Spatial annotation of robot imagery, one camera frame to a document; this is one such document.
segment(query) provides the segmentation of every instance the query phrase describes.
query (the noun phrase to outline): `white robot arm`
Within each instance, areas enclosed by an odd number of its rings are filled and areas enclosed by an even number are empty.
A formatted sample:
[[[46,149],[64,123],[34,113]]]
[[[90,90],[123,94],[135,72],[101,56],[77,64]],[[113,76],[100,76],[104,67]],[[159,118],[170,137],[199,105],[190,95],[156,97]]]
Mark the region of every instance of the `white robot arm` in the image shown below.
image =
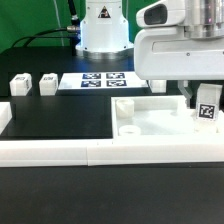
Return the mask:
[[[114,59],[128,55],[129,25],[122,14],[122,0],[86,0],[81,21],[81,42],[77,54],[93,59]]]
[[[161,0],[140,10],[137,22],[141,79],[224,79],[224,0]]]

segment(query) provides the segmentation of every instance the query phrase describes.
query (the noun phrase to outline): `small white cube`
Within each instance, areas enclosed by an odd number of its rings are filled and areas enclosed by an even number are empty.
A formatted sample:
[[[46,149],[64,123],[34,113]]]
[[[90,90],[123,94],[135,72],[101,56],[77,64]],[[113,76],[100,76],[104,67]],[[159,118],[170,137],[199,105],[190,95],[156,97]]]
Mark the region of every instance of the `small white cube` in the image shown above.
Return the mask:
[[[32,88],[32,77],[29,73],[17,74],[10,81],[12,96],[26,96]]]
[[[152,93],[165,93],[166,85],[166,80],[149,80],[149,86]]]
[[[221,94],[221,85],[200,84],[197,92],[195,132],[219,132],[217,125]]]
[[[55,95],[58,89],[58,75],[55,73],[44,74],[39,86],[41,96]]]
[[[12,112],[9,102],[0,103],[0,134],[4,131],[6,125],[12,118]]]

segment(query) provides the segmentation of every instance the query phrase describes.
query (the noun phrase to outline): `table surface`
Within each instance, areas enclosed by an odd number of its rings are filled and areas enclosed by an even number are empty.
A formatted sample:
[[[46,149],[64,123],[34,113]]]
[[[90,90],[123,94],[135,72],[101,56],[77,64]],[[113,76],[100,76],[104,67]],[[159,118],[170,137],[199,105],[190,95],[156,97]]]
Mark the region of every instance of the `table surface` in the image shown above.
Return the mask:
[[[69,48],[6,50],[0,55],[0,101],[16,105],[16,118],[1,138],[110,138],[110,97],[153,95],[150,90],[60,92],[43,98],[38,93],[38,80],[48,72],[133,69],[132,57],[102,63],[73,57]],[[10,97],[8,80],[21,72],[35,77],[32,95]],[[168,85],[168,94],[179,93],[175,82]],[[90,116],[88,111],[96,108],[101,112]],[[38,127],[37,115],[42,121]],[[25,119],[31,124],[29,132],[22,129]],[[80,127],[79,132],[72,129],[74,126]],[[223,163],[0,168],[0,222],[222,224],[223,186]]]

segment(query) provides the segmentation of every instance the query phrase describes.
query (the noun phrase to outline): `black and white pattern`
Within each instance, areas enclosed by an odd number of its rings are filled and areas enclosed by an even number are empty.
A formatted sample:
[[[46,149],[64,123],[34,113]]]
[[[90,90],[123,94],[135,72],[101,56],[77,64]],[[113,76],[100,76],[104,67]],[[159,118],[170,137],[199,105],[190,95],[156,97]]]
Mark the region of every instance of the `black and white pattern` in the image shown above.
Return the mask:
[[[82,88],[101,87],[101,81],[82,81]]]
[[[209,104],[199,104],[198,117],[204,119],[215,119],[215,106]]]
[[[124,73],[107,73],[107,79],[125,79]]]
[[[23,81],[25,79],[26,79],[26,77],[17,77],[15,80]]]
[[[109,80],[107,81],[107,87],[122,87],[127,86],[126,80]]]
[[[101,79],[101,74],[100,73],[83,74],[82,79]]]
[[[45,81],[51,81],[51,80],[53,80],[54,79],[54,77],[44,77],[44,80]]]

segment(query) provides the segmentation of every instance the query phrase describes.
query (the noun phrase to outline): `white platform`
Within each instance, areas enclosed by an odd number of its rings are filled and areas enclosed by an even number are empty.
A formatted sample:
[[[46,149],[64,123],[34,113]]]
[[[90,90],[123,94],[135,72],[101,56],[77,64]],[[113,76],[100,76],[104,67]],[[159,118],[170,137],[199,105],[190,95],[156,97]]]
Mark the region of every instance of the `white platform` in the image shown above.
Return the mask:
[[[224,162],[222,112],[217,133],[195,133],[194,110],[185,109],[183,97],[132,98],[136,117],[128,119],[117,118],[117,99],[112,98],[113,139],[0,141],[0,166]],[[147,120],[144,113],[153,119]],[[119,127],[127,124],[139,126],[142,134],[119,136]]]
[[[9,102],[0,102],[0,134],[12,118],[12,112]]]

